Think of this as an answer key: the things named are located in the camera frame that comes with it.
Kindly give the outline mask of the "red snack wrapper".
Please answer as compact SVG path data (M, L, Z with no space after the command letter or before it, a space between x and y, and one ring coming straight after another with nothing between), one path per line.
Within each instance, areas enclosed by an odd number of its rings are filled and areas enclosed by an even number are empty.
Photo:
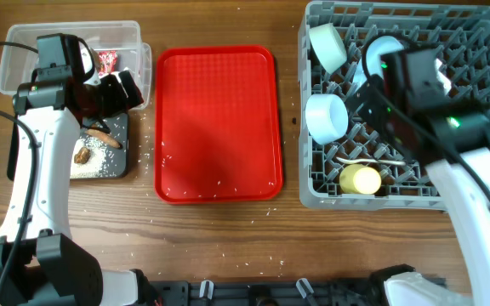
M98 52L99 75L102 77L115 71L117 65L117 52L115 50Z

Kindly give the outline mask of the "brown carrot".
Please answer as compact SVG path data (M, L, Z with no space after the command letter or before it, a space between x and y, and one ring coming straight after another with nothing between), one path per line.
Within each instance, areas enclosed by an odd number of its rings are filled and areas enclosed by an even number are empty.
M94 138L100 140L101 142L105 143L106 145L108 145L112 148L115 148L115 149L121 149L122 148L122 145L116 139L114 139L110 134L101 132L101 131L96 130L96 129L87 129L85 131L85 133L91 137L94 137Z

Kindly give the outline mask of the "light blue bowl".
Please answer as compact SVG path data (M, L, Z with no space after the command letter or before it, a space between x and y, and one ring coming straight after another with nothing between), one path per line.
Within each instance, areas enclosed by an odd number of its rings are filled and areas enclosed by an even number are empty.
M305 124L320 145L343 138L349 125L344 101L335 94L313 94L305 106Z

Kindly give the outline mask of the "light blue plate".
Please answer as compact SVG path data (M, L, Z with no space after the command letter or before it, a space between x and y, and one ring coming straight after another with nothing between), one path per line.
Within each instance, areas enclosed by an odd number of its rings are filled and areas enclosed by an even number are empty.
M382 71L381 56L383 54L394 53L404 49L404 46L394 37L383 36L374 40L366 52L367 58L367 69L372 77L373 75L379 75L384 78L384 73ZM360 59L355 74L353 76L352 82L356 84L359 88L367 80L362 67L362 60Z

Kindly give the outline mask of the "white plastic spoon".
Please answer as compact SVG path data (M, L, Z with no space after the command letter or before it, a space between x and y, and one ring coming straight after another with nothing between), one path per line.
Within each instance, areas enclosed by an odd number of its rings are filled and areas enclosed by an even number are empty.
M345 164L345 165L351 165L351 164L359 164L359 163L365 163L365 164L385 164L385 165L391 165L391 166L406 166L407 163L405 161L390 161L390 160L379 160L379 159L373 159L373 158L356 158L356 159L345 159L343 157L336 156L335 157L335 162L338 162L340 164Z

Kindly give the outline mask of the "brown food scrap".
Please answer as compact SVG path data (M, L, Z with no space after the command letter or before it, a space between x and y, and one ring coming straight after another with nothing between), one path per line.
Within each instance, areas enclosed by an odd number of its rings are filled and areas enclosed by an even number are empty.
M82 147L73 157L75 164L86 164L90 159L91 153L90 149L87 147Z

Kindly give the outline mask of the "green bowl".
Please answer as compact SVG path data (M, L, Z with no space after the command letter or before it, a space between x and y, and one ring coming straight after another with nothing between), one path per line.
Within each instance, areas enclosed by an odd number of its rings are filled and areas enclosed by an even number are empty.
M311 28L309 38L316 57L326 72L333 74L346 63L346 47L332 24Z

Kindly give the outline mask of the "yellow cup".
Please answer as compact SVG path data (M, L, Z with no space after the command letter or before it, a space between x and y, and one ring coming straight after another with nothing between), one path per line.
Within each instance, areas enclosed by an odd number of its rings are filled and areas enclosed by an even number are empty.
M372 195L379 190L381 177L372 167L353 164L344 167L339 175L339 184L344 193Z

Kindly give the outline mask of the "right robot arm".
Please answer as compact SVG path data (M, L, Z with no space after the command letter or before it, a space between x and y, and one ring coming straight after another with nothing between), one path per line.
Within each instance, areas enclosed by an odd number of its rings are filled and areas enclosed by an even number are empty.
M347 103L382 140L417 162L441 197L463 254L466 297L397 268L381 278L389 305L490 305L490 120L475 100L450 97L432 48L381 54Z

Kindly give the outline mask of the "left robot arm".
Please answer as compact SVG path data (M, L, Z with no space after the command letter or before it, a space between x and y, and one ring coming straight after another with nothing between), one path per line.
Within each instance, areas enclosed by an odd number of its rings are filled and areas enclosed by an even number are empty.
M143 101L128 71L99 76L80 37L40 36L39 64L13 97L14 186L0 227L0 305L149 305L144 274L104 270L71 238L71 162L82 130Z

